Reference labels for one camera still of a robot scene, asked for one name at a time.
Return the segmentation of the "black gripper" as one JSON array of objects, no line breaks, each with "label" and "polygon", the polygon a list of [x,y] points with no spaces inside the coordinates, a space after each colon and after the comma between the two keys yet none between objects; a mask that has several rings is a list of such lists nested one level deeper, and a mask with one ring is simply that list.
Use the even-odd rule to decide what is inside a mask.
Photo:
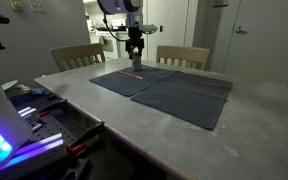
[{"label": "black gripper", "polygon": [[129,27],[128,28],[129,38],[126,40],[125,50],[129,55],[133,53],[135,49],[138,49],[138,53],[142,54],[144,49],[144,39],[142,38],[142,32],[138,27]]}]

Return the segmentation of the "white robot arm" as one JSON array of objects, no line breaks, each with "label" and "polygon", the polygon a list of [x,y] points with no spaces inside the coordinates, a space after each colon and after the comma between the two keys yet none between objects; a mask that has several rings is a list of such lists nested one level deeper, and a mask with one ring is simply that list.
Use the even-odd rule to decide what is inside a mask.
[{"label": "white robot arm", "polygon": [[126,15],[129,39],[126,41],[125,50],[129,56],[134,53],[142,55],[144,49],[144,40],[140,30],[143,25],[142,0],[97,0],[97,2],[105,15]]}]

